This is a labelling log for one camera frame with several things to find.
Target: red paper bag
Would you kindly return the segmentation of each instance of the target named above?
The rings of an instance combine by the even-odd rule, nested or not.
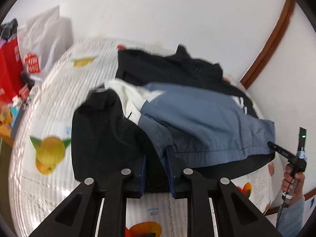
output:
[[[17,38],[0,49],[0,100],[12,103],[23,88],[20,74],[23,70]]]

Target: person's arm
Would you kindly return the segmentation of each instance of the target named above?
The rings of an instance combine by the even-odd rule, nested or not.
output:
[[[289,190],[293,189],[293,185],[291,185],[291,183],[293,183],[293,178],[290,176],[291,171],[292,169],[286,165],[284,179],[281,186],[283,191],[287,191],[289,186]],[[289,207],[283,209],[280,207],[277,215],[277,218],[279,218],[277,229],[283,237],[295,237],[302,229],[305,202],[305,198],[303,196],[305,175],[302,172],[299,172],[295,174],[295,178],[298,179],[298,183],[290,201]]]

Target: silver rivet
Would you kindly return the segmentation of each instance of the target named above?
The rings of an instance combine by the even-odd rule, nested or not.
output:
[[[184,174],[186,174],[186,175],[192,175],[192,174],[193,174],[193,170],[190,169],[190,168],[184,169],[183,172],[184,172]]]
[[[221,178],[221,183],[222,184],[229,184],[229,179],[226,177]]]
[[[122,175],[129,175],[131,173],[131,170],[129,168],[125,168],[121,171]]]
[[[85,180],[84,180],[84,183],[86,184],[86,185],[90,185],[90,184],[92,184],[94,182],[94,180],[93,180],[93,178],[91,178],[91,177],[88,177],[88,178],[86,178]]]

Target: light blue sleeve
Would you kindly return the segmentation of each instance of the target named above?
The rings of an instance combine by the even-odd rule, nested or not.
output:
[[[281,216],[280,207],[277,214],[277,218],[280,217],[277,229],[283,237],[296,237],[302,229],[304,202],[303,197],[289,208],[283,208]]]

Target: person's hand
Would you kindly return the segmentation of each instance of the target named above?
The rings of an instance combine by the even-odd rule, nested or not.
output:
[[[284,179],[282,181],[282,186],[281,186],[282,191],[287,191],[289,186],[290,186],[289,191],[293,189],[293,185],[291,185],[291,183],[293,183],[294,179],[291,177],[291,172],[292,172],[292,169],[287,164],[285,167]],[[303,185],[305,181],[305,175],[302,172],[298,172],[295,174],[294,177],[298,179],[298,183],[297,183],[295,192],[292,196],[289,206],[293,205],[294,203],[296,203],[303,197]]]

